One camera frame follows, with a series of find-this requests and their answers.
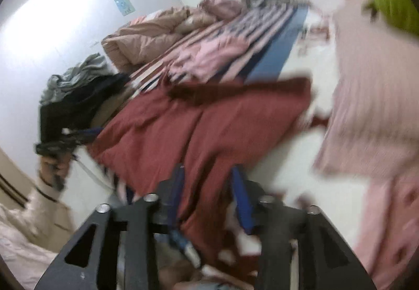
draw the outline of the blue poster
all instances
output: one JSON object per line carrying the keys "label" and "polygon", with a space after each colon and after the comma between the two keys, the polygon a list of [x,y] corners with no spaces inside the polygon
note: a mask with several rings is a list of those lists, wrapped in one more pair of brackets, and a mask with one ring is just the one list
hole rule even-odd
{"label": "blue poster", "polygon": [[133,13],[135,11],[133,5],[129,0],[114,0],[118,6],[119,11],[123,16]]}

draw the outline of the striped bedsheet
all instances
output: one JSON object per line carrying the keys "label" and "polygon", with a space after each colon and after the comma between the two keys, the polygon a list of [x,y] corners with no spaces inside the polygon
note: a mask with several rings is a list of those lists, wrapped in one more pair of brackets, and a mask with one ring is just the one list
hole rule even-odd
{"label": "striped bedsheet", "polygon": [[[131,75],[132,84],[137,89],[134,97],[140,92],[154,89],[162,73],[182,50],[221,34],[246,37],[251,45],[243,56],[223,67],[214,76],[209,76],[208,80],[277,79],[303,27],[306,15],[305,6],[282,4],[252,9],[229,23],[221,21],[202,31],[195,31],[175,44],[163,56]],[[171,79],[174,83],[180,83],[187,81],[189,76],[173,75]]]}

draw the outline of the metal bolt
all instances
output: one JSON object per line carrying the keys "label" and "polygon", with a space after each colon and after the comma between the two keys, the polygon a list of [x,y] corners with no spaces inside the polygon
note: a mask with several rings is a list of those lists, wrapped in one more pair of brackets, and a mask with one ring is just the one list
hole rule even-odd
{"label": "metal bolt", "polygon": [[275,202],[275,198],[272,195],[263,195],[259,198],[259,203],[263,206],[269,206]]}
{"label": "metal bolt", "polygon": [[321,213],[321,210],[320,210],[320,207],[319,206],[311,205],[308,208],[307,212],[310,215],[319,215]]}
{"label": "metal bolt", "polygon": [[99,213],[106,213],[111,209],[111,207],[108,204],[101,204],[96,207],[96,212]]}
{"label": "metal bolt", "polygon": [[144,201],[146,202],[156,202],[158,201],[158,195],[155,193],[149,193],[144,195]]}

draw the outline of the plush toy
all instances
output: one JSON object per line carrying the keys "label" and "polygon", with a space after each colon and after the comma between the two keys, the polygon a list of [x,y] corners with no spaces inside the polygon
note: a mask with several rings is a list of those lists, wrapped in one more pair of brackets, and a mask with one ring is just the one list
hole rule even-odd
{"label": "plush toy", "polygon": [[369,0],[364,10],[371,10],[371,19],[380,12],[388,24],[419,36],[419,11],[411,0]]}

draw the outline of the red cloth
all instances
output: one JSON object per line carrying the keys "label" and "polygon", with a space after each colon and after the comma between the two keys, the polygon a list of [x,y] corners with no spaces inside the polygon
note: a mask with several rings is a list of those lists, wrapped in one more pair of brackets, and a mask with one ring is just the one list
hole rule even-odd
{"label": "red cloth", "polygon": [[185,165],[181,230],[215,263],[231,202],[230,169],[274,148],[311,103],[306,77],[275,83],[161,85],[133,99],[102,131],[90,153],[144,195]]}

